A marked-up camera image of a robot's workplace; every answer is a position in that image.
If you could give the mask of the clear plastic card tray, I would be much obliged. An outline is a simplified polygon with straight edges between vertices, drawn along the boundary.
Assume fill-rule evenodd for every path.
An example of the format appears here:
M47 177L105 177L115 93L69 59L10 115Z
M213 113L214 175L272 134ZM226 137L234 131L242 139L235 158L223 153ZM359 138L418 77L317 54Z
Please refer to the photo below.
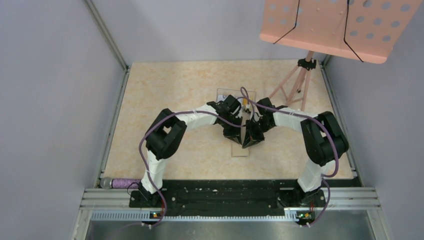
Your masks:
M250 102L244 98L240 89L218 88L216 91L216 102L224 102L229 96L232 96L239 102L240 113L243 112L245 114L250 114L251 116L255 113L255 106L250 104Z

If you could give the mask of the purple glitter microphone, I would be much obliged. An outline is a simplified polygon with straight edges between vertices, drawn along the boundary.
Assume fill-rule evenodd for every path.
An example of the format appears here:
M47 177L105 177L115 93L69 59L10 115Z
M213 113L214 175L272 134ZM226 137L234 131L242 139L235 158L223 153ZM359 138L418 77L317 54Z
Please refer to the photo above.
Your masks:
M133 178L104 177L99 180L98 185L102 189L136 189L140 182L140 179Z

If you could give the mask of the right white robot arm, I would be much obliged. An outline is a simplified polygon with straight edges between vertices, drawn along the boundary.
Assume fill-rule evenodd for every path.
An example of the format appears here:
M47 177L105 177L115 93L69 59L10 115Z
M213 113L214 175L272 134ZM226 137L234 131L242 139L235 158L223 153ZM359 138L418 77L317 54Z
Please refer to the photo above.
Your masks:
M259 118L246 121L242 147L249 148L264 141L264 134L275 127L301 133L308 161L296 180L291 201L307 206L320 190L323 178L332 178L338 173L340 157L349 149L346 136L330 111L307 114L285 105L276 107L268 97L255 105Z

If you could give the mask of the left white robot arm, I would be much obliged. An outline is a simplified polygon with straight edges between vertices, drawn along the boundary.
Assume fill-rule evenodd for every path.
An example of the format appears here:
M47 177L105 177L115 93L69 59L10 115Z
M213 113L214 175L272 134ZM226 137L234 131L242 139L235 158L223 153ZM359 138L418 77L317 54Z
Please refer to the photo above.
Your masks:
M232 95L193 110L173 112L163 109L139 143L139 147L145 147L147 151L147 155L141 156L145 165L138 187L141 200L149 207L160 202L159 190L163 186L167 160L176 153L187 130L218 124L226 139L241 144L241 110L242 103Z

